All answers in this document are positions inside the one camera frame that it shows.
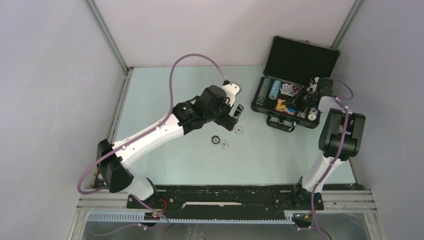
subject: black foam lining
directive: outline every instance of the black foam lining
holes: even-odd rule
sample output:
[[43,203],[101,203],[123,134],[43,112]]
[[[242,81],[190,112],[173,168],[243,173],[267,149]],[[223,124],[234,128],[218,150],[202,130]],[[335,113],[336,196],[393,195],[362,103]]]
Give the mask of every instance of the black foam lining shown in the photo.
[[340,52],[280,36],[273,39],[263,74],[302,86],[331,76]]

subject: white table surface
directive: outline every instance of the white table surface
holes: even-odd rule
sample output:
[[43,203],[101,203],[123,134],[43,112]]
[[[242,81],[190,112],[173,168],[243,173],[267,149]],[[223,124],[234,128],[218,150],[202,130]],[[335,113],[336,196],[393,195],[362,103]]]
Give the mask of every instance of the white table surface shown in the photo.
[[[149,152],[132,166],[133,170],[162,185],[296,183],[318,156],[318,139],[325,118],[321,117],[315,129],[298,125],[288,133],[271,128],[266,124],[266,115],[250,109],[264,66],[223,66],[222,69],[230,81],[242,86],[235,105],[244,106],[237,124],[243,133],[236,134],[210,122]],[[150,126],[167,113],[170,70],[170,67],[134,69],[116,140]],[[222,82],[213,66],[177,67],[173,77],[174,105],[200,95],[210,85],[221,86]],[[212,144],[214,135],[227,140],[228,148]],[[339,166],[327,181],[354,182],[348,162]]]

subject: black case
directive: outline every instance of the black case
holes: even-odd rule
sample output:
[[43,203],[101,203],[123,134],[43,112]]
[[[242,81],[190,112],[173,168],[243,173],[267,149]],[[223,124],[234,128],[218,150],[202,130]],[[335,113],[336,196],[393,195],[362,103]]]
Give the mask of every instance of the black case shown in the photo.
[[[304,112],[296,112],[294,114],[290,111],[278,111],[276,110],[278,99],[287,100],[290,96],[278,91],[277,98],[273,100],[269,98],[269,94],[275,80],[279,80],[282,84],[291,84],[298,88],[304,88],[309,87],[311,80],[316,77],[329,78],[339,55],[340,51],[338,50],[275,36],[268,61],[263,70],[264,76],[259,81],[250,105],[251,109],[267,115],[266,124],[268,126],[289,133],[295,129],[296,125],[310,129],[316,128],[320,124],[318,106],[307,108]],[[256,100],[265,78],[270,78],[271,84],[263,105],[257,105]],[[317,117],[314,121],[308,119],[308,114],[311,111],[317,112]],[[278,121],[271,121],[272,117],[277,118]],[[284,121],[291,123],[291,125],[285,125]]]

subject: black handle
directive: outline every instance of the black handle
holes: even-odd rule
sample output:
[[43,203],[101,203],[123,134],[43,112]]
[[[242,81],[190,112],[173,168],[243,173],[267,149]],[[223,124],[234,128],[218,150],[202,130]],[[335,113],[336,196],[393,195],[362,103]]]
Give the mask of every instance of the black handle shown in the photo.
[[288,132],[288,133],[293,132],[296,127],[296,122],[292,122],[291,126],[286,126],[282,122],[280,123],[280,120],[278,120],[278,122],[271,121],[271,115],[268,115],[268,117],[266,118],[266,124],[270,126],[271,128],[283,130],[284,132]]

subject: white wall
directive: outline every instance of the white wall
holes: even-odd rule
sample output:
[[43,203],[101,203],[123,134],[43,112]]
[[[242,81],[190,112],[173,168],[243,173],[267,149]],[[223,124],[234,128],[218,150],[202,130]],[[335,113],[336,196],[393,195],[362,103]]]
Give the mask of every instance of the white wall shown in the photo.
[[[131,67],[189,53],[222,66],[265,65],[275,35],[330,47],[355,0],[96,0]],[[180,66],[209,65],[192,57]]]
[[366,115],[360,178],[390,240],[423,239],[424,2],[365,1],[341,44],[334,76]]
[[83,0],[0,1],[0,239],[65,239],[123,72]]

